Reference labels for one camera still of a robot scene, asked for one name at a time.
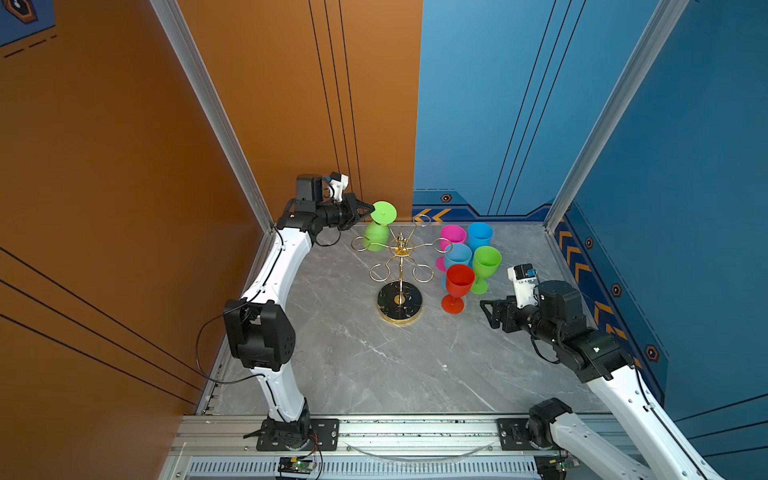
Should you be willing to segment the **green wine glass back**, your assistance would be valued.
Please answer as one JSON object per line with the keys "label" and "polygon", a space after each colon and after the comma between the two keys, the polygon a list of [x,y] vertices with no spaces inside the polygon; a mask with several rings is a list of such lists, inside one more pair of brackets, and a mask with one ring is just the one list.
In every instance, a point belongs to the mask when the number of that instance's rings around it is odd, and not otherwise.
{"label": "green wine glass back", "polygon": [[389,226],[397,219],[397,210],[387,201],[377,201],[373,206],[371,222],[363,234],[363,247],[371,252],[379,252],[389,243]]}

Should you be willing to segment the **green wine glass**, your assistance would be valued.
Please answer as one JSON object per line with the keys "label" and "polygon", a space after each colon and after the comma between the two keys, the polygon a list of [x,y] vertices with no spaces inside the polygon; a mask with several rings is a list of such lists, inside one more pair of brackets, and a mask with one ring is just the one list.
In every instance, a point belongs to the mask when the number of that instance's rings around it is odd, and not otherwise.
{"label": "green wine glass", "polygon": [[363,234],[363,247],[371,252],[379,252],[389,243],[389,226],[397,219],[397,210],[387,201],[377,201],[373,206],[371,222]]}
{"label": "green wine glass", "polygon": [[475,295],[483,295],[488,289],[488,279],[493,276],[502,262],[502,254],[491,246],[478,247],[473,256],[472,268],[475,273],[475,281],[470,292]]}

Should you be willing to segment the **red wine glass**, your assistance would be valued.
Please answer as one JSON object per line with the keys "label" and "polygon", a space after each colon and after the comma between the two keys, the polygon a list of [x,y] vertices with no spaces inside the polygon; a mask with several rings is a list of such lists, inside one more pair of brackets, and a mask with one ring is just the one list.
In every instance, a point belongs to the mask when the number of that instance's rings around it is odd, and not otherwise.
{"label": "red wine glass", "polygon": [[475,272],[472,268],[456,264],[446,272],[447,295],[442,299],[441,306],[449,314],[457,315],[465,308],[463,297],[466,296],[475,282]]}

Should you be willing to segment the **blue wine glass front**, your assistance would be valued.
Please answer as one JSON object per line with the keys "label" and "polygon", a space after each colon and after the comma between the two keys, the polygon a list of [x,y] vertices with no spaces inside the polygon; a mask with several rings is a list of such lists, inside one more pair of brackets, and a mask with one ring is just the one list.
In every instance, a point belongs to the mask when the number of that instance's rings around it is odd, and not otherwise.
{"label": "blue wine glass front", "polygon": [[470,266],[473,252],[469,246],[463,243],[453,243],[452,248],[443,256],[443,265],[448,271],[455,265]]}

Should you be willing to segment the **blue wine glass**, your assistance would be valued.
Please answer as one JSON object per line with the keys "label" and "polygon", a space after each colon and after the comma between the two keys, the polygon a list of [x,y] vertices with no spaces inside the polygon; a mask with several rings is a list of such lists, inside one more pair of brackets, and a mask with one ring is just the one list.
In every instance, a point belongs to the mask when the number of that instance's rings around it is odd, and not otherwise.
{"label": "blue wine glass", "polygon": [[473,252],[469,246],[463,243],[453,243],[452,248],[443,256],[443,265],[448,271],[455,265],[470,266]]}
{"label": "blue wine glass", "polygon": [[467,228],[466,244],[475,252],[478,248],[489,246],[494,237],[493,228],[484,222],[474,222]]}

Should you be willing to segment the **pink wine glass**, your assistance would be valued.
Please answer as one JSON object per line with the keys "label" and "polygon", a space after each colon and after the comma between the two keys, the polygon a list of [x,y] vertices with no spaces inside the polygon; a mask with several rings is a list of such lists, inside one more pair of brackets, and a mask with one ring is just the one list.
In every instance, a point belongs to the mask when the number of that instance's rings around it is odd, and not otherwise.
{"label": "pink wine glass", "polygon": [[461,226],[449,224],[441,229],[440,238],[439,249],[441,251],[448,251],[448,246],[450,244],[465,243],[467,231]]}

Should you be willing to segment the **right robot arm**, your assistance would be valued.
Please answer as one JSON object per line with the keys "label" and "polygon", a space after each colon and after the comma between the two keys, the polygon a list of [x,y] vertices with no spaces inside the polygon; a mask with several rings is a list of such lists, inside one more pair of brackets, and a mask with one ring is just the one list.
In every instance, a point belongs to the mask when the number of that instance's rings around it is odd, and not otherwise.
{"label": "right robot arm", "polygon": [[551,398],[529,410],[526,429],[505,440],[569,453],[603,479],[717,479],[646,385],[634,358],[611,334],[592,327],[580,292],[565,281],[516,284],[503,300],[480,307],[493,329],[523,331],[555,352],[610,410],[643,459],[637,461],[589,428],[565,402]]}

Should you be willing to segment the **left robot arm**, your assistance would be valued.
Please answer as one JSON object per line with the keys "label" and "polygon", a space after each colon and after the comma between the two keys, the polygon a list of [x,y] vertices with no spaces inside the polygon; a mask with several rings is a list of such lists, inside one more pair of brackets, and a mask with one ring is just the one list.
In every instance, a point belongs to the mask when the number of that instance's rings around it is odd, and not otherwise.
{"label": "left robot arm", "polygon": [[301,175],[296,195],[274,227],[266,264],[243,297],[228,301],[219,318],[233,358],[258,381],[268,405],[257,437],[268,447],[298,450],[311,441],[309,405],[291,365],[297,333],[284,304],[306,255],[326,228],[341,233],[368,217],[374,206],[347,190],[349,177]]}

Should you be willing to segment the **gold wine glass rack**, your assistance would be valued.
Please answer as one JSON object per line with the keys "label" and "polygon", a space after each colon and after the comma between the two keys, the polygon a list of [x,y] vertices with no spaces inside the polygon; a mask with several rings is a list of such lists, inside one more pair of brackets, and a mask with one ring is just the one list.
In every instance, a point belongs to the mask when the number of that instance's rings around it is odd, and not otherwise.
{"label": "gold wine glass rack", "polygon": [[416,230],[432,223],[428,215],[419,213],[412,218],[412,229],[408,234],[403,231],[395,233],[389,227],[386,243],[373,242],[365,235],[357,236],[350,242],[356,252],[380,247],[390,254],[386,262],[377,263],[369,269],[369,277],[382,285],[376,305],[380,317],[387,323],[404,327],[417,320],[423,311],[424,300],[418,285],[429,283],[435,277],[435,271],[431,266],[419,263],[414,253],[423,247],[431,247],[444,255],[454,248],[454,243],[442,236],[431,243],[415,243],[413,234]]}

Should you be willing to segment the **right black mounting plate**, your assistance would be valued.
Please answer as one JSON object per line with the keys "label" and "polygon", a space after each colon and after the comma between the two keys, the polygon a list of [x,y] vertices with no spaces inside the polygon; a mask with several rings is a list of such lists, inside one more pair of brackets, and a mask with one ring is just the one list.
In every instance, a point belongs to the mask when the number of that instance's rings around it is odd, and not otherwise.
{"label": "right black mounting plate", "polygon": [[528,452],[532,455],[567,455],[564,449],[554,443],[538,445],[528,430],[527,418],[499,418],[496,420],[496,426],[502,451]]}

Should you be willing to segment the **black mounting plate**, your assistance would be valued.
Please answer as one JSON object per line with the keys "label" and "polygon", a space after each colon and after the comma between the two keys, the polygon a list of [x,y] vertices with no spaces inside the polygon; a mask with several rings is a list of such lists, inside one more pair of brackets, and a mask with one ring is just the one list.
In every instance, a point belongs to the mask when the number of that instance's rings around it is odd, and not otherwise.
{"label": "black mounting plate", "polygon": [[319,449],[325,452],[338,448],[340,420],[337,418],[312,417],[296,422],[277,422],[270,418],[264,420],[256,448],[265,452],[287,452],[289,450],[311,450],[319,443]]}
{"label": "black mounting plate", "polygon": [[528,430],[527,418],[499,418],[496,420],[496,426],[502,451],[528,452],[532,455],[567,455],[564,449],[554,443],[538,445]]}

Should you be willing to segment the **green circuit board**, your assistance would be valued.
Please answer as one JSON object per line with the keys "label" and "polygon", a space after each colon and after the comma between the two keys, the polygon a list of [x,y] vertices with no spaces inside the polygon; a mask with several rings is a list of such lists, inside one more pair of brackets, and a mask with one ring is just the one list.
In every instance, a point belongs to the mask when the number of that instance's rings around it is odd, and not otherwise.
{"label": "green circuit board", "polygon": [[316,473],[317,463],[303,457],[280,457],[276,475],[278,479],[309,479]]}
{"label": "green circuit board", "polygon": [[565,480],[568,472],[579,468],[575,457],[536,457],[535,464],[541,480]]}

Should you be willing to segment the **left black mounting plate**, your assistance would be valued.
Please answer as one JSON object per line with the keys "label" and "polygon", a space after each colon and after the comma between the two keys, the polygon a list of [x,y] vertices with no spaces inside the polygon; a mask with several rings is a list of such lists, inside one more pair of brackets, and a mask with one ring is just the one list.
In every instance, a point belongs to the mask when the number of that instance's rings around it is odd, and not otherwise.
{"label": "left black mounting plate", "polygon": [[289,450],[311,450],[319,443],[319,449],[325,452],[338,448],[340,420],[337,418],[312,417],[296,422],[277,422],[270,418],[264,420],[256,448],[265,452],[287,452]]}

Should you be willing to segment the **left green circuit board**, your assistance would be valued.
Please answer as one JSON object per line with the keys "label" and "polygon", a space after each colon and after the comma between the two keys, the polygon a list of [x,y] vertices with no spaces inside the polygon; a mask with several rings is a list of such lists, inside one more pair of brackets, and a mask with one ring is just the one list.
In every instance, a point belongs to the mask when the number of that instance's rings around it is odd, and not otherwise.
{"label": "left green circuit board", "polygon": [[316,473],[317,463],[303,457],[280,457],[276,475],[278,479],[309,479]]}

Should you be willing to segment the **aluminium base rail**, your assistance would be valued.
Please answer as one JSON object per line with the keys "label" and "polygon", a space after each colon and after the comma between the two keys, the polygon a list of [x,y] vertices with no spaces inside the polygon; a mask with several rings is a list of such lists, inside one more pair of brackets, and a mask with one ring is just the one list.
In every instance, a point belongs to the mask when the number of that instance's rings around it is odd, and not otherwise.
{"label": "aluminium base rail", "polygon": [[[496,420],[514,414],[331,415],[340,420],[338,448],[258,451],[255,416],[191,416],[182,423],[161,469],[162,479],[278,479],[280,457],[317,463],[309,479],[540,479],[536,457],[502,451]],[[637,461],[639,450],[610,414],[579,417]],[[603,479],[585,464],[566,479]]]}

